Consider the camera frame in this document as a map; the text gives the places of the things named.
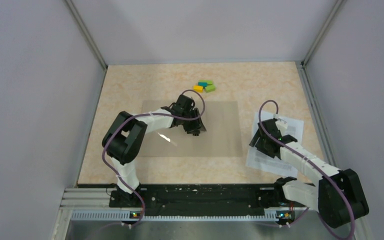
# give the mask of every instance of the white paper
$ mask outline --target white paper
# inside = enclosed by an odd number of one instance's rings
[[[266,111],[261,112],[262,121],[272,118],[273,113]],[[301,143],[303,140],[304,121],[280,115],[279,118],[287,122],[286,135],[293,136],[298,140],[298,143]],[[254,136],[258,130],[258,122],[258,112],[256,112],[254,115],[254,122],[252,123],[252,136]],[[284,177],[296,178],[298,176],[298,170],[295,167],[277,157],[271,158],[258,151],[255,147],[249,147],[248,156],[246,157],[246,166]]]

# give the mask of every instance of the white wall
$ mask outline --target white wall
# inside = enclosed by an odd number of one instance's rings
[[[348,0],[308,66],[337,161],[360,177],[384,238],[384,0]]]
[[[300,61],[334,0],[74,0],[109,65]]]
[[[102,79],[62,0],[0,0],[0,240],[50,238]]]

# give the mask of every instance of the table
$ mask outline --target table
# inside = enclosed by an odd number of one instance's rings
[[[101,141],[119,112],[140,113],[145,100],[175,101],[183,90],[191,89],[200,79],[210,79],[216,84],[216,91],[202,94],[206,101],[237,101],[243,156],[137,157],[136,172],[141,183],[273,183],[281,176],[246,167],[254,113],[268,99],[278,102],[280,115],[304,121],[302,145],[323,157],[294,62],[111,65],[78,183],[117,182],[115,174],[102,162]],[[274,112],[275,107],[268,104],[264,110]],[[298,179],[308,181],[301,173]]]

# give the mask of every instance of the yellow connector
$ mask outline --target yellow connector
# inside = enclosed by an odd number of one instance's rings
[[[202,93],[204,91],[204,87],[195,85],[193,86],[193,90],[197,91],[198,93]]]

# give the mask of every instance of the transparent mat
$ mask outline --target transparent mat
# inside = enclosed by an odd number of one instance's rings
[[[145,100],[142,113],[169,106],[172,100]],[[196,107],[203,106],[196,100]],[[161,129],[145,135],[142,157],[242,157],[241,129],[236,101],[206,101],[201,117],[206,132],[187,134],[182,126]]]

